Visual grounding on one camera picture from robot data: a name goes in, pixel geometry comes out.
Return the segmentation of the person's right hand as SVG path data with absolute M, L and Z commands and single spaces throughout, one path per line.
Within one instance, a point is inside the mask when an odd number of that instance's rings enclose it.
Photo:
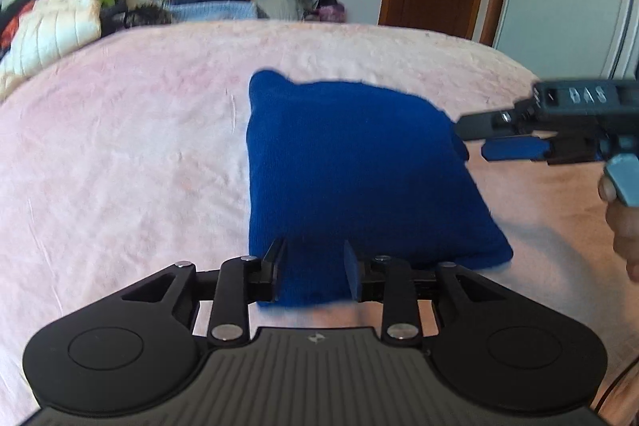
M 639 280 L 639 213 L 637 208 L 623 205 L 616 189 L 607 176 L 602 176 L 598 186 L 600 198 L 607 203 L 605 221 L 613 232 L 613 251 L 626 263 L 628 278 Z

